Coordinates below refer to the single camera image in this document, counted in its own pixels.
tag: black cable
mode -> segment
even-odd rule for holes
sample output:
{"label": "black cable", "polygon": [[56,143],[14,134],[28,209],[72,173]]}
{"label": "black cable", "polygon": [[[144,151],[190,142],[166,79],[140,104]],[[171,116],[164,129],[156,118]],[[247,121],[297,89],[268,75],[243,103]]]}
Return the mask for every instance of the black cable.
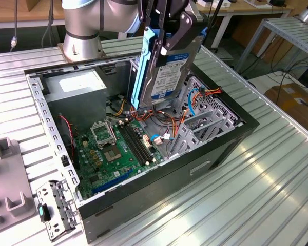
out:
{"label": "black cable", "polygon": [[282,39],[282,42],[278,45],[274,55],[273,55],[273,58],[271,60],[271,72],[273,72],[273,69],[274,67],[286,56],[286,54],[290,51],[290,49],[282,56],[282,58],[275,64],[275,66],[273,66],[273,62],[274,62],[274,59],[275,59],[275,56],[277,54],[277,51],[279,50],[279,48],[281,47],[281,45],[284,43],[284,40],[285,39]]}
{"label": "black cable", "polygon": [[279,85],[279,88],[278,88],[277,98],[276,98],[276,102],[275,102],[276,105],[277,105],[277,103],[278,103],[279,95],[280,95],[280,93],[281,93],[282,84],[283,84],[283,81],[284,81],[286,75],[292,70],[292,68],[293,68],[294,66],[298,65],[299,63],[303,62],[303,61],[306,60],[306,59],[308,59],[308,56],[305,57],[304,59],[301,59],[301,60],[297,61],[296,63],[294,63],[294,64],[288,69],[287,73],[284,74],[283,79],[282,79],[282,81],[281,81],[281,83],[280,83],[280,85]]}
{"label": "black cable", "polygon": [[[280,84],[280,82],[278,82],[277,80],[274,80],[274,79],[273,79],[272,77],[270,77],[268,74],[266,74],[266,76],[267,76],[268,78],[270,78],[272,81],[274,81],[274,82]],[[300,86],[300,87],[302,87],[302,88],[307,88],[306,86],[302,86],[302,85],[299,85],[299,84],[297,84],[297,85]]]}
{"label": "black cable", "polygon": [[[210,5],[210,10],[209,10],[209,15],[208,15],[208,26],[211,24],[210,23],[210,14],[211,14],[211,9],[212,9],[213,2],[214,2],[214,0],[212,0],[211,5]],[[205,38],[204,38],[204,40],[202,42],[203,45],[204,45],[204,42],[206,41],[206,37],[209,35],[209,33],[208,33],[208,26],[207,26],[207,29],[206,29],[206,36],[205,36]]]}
{"label": "black cable", "polygon": [[268,3],[268,4],[271,6],[271,8],[272,8],[272,14],[273,14],[274,7],[273,7],[273,5],[272,5],[271,3]]}
{"label": "black cable", "polygon": [[111,114],[111,113],[106,113],[106,115],[107,115],[108,117],[111,117],[111,118],[117,118],[118,120],[124,119],[124,118],[125,118],[125,117],[120,117],[120,116],[113,115],[113,114]]}
{"label": "black cable", "polygon": [[15,14],[15,20],[14,20],[14,22],[15,22],[15,35],[11,40],[10,52],[12,52],[12,50],[17,45],[17,5],[18,5],[18,2],[17,2],[17,0],[15,0],[15,13],[14,13]]}
{"label": "black cable", "polygon": [[151,121],[153,121],[153,123],[154,123],[155,125],[157,125],[157,126],[159,126],[159,127],[164,126],[163,124],[160,125],[160,124],[156,123],[156,122],[153,120],[153,115],[150,117],[150,119],[151,119]]}
{"label": "black cable", "polygon": [[53,0],[50,0],[50,9],[49,9],[49,17],[48,17],[48,25],[47,25],[47,28],[45,30],[45,33],[43,34],[42,36],[42,39],[41,39],[41,47],[43,48],[43,43],[44,43],[44,40],[45,40],[45,37],[51,27],[51,25],[53,24],[53,19],[54,19],[54,16],[53,16]]}
{"label": "black cable", "polygon": [[273,41],[270,42],[270,44],[266,47],[266,49],[263,51],[263,53],[257,57],[255,59],[255,61],[253,63],[250,64],[250,66],[248,66],[245,70],[243,70],[243,72],[240,73],[240,75],[242,75],[243,73],[245,73],[247,70],[249,70],[260,58],[262,58],[264,56],[264,54],[266,53],[266,51],[268,50],[268,48],[272,45]]}
{"label": "black cable", "polygon": [[52,28],[51,28],[51,26],[50,26],[50,27],[49,27],[49,42],[50,42],[50,46],[52,46],[51,33],[52,33]]}
{"label": "black cable", "polygon": [[223,3],[223,0],[219,0],[218,4],[217,4],[217,7],[216,7],[216,10],[214,12],[214,15],[212,16],[212,19],[211,21],[208,22],[208,26],[207,26],[207,29],[206,29],[206,36],[204,37],[204,40],[202,42],[202,44],[204,45],[205,44],[205,41],[207,40],[207,37],[209,36],[210,34],[210,31],[212,29],[212,26],[213,26],[213,22],[216,21],[216,18],[217,18],[217,15],[218,15],[218,12],[220,10],[220,7]]}

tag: connector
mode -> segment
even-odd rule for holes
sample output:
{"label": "connector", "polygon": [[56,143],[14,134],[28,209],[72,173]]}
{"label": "connector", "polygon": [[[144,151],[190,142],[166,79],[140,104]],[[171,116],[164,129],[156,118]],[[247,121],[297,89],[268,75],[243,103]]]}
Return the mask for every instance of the connector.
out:
{"label": "connector", "polygon": [[122,95],[118,95],[118,98],[119,98],[121,101],[124,100],[124,96],[122,96]]}
{"label": "connector", "polygon": [[11,49],[10,49],[10,52],[13,50],[13,48],[15,48],[17,45],[17,37],[13,37],[12,40],[11,40]]}
{"label": "connector", "polygon": [[163,143],[162,140],[161,140],[161,138],[159,138],[159,137],[155,138],[153,142],[154,142],[156,145],[161,145],[161,144]]}
{"label": "connector", "polygon": [[199,92],[201,93],[203,99],[205,99],[205,87],[204,87],[204,86],[201,86],[201,87],[199,88]]}

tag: metal workbench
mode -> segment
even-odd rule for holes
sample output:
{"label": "metal workbench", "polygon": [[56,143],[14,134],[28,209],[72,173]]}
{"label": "metal workbench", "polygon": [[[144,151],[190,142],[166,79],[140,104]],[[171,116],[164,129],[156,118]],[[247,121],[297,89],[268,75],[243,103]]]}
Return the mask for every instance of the metal workbench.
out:
{"label": "metal workbench", "polygon": [[[235,66],[235,71],[240,72],[247,56],[251,52],[253,46],[260,37],[261,32],[264,28],[268,28],[272,31],[268,41],[262,46],[261,51],[258,52],[258,57],[263,53],[266,47],[269,45],[270,41],[273,40],[275,34],[281,36],[283,39],[289,41],[294,46],[299,48],[299,51],[304,51],[308,54],[308,24],[301,22],[296,18],[280,18],[280,19],[264,19],[253,35],[252,39],[248,43],[246,49],[244,50],[240,60]],[[297,52],[291,59],[288,67],[292,64],[294,59],[297,57],[299,52]]]}
{"label": "metal workbench", "polygon": [[[103,42],[106,54],[142,39]],[[0,137],[17,139],[30,186],[60,179],[23,70],[64,63],[58,48],[0,54]],[[305,245],[308,132],[202,48],[195,61],[259,123],[224,164],[92,245]],[[50,245],[38,214],[0,233],[0,245]],[[85,245],[82,228],[58,245]]]}

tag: yellow wire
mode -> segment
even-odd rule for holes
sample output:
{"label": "yellow wire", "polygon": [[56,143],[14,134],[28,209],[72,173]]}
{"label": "yellow wire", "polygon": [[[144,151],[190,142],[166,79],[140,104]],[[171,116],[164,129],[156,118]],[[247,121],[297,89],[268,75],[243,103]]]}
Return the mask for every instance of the yellow wire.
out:
{"label": "yellow wire", "polygon": [[124,108],[124,101],[122,101],[121,109],[119,110],[119,112],[114,115],[119,116],[120,114],[122,114],[123,108]]}
{"label": "yellow wire", "polygon": [[172,136],[175,137],[175,123],[176,122],[175,122],[174,118],[170,114],[168,114],[166,112],[164,112],[164,113],[167,114],[171,118],[171,120],[172,120]]}

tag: hard drive label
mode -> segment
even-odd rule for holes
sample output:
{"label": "hard drive label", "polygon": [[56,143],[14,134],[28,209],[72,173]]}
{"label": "hard drive label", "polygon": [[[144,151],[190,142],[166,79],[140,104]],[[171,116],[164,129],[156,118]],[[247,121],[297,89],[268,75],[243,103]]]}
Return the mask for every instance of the hard drive label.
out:
{"label": "hard drive label", "polygon": [[166,65],[160,67],[152,90],[152,99],[170,96],[181,76],[181,67],[187,62],[188,53],[170,55]]}

